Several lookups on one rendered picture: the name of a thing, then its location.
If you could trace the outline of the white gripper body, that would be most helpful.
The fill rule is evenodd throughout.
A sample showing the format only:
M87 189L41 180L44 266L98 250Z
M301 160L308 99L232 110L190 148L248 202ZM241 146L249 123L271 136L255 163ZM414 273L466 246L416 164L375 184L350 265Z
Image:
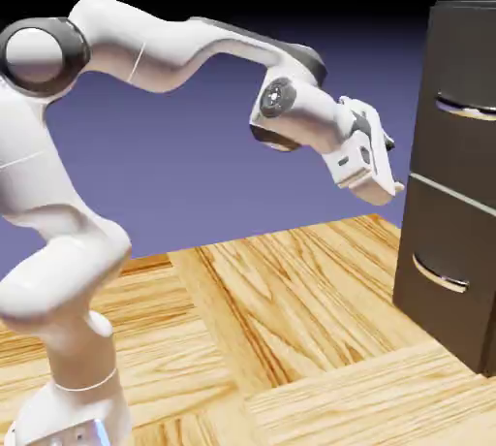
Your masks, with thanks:
M335 157L335 183L374 206L394 197L394 178L378 112L358 99L342 96L339 106L352 118L350 134Z

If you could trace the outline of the dark brown cabinet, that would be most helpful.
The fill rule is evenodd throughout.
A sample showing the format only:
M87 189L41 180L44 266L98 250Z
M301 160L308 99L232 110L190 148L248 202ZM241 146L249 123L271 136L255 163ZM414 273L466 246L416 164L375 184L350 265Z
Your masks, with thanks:
M496 0L430 11L393 301L496 377Z

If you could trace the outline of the dark brown drawer front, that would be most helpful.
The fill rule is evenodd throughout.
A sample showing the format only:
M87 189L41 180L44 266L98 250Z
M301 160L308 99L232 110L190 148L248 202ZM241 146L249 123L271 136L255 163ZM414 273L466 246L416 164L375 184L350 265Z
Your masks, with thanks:
M413 253L469 289L459 294L427 280ZM393 302L471 370L496 376L496 215L410 178Z
M438 93L496 108L496 1L431 8L410 164L412 173L496 208L496 121L442 111Z

